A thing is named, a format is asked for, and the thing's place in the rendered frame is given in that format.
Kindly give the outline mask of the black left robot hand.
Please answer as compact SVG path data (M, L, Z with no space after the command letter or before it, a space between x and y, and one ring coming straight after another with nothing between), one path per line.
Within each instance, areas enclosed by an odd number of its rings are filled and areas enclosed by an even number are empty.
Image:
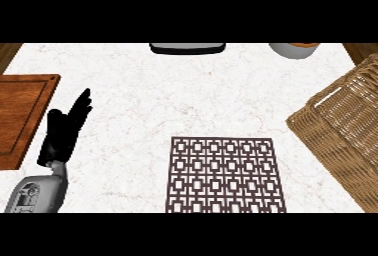
M55 160L66 163L83 128L90 106L90 89L86 89L78 96L72 108L66 114L59 109L52 109L47 113L47 132L40 149L37 164L46 167Z

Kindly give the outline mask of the brown patterned placemat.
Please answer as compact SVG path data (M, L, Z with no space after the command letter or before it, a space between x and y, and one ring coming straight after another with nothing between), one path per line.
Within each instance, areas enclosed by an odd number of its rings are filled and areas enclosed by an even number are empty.
M273 140L174 137L165 211L283 213Z

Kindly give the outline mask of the brown wicker basket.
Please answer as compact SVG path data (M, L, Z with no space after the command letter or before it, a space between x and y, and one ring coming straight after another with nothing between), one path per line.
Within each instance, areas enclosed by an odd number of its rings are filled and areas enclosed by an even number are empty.
M286 125L362 210L378 213L378 53L310 97Z

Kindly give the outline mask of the brown wooden cutting board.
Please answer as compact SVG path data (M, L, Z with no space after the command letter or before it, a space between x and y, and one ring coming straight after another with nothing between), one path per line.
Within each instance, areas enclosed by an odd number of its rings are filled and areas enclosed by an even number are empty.
M0 75L0 170L21 167L59 80L59 74Z

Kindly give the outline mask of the black and grey appliance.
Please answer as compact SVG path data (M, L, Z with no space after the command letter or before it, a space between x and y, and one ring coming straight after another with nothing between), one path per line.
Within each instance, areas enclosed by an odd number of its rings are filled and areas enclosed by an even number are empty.
M156 54L168 55L201 55L220 53L224 43L151 43L151 50Z

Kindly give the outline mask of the grey pot with orange rim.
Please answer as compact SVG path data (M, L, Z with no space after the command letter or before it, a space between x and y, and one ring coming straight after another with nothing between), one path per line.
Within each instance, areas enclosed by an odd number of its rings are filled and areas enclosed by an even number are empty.
M319 47L317 43L270 43L272 50L288 59L306 59Z

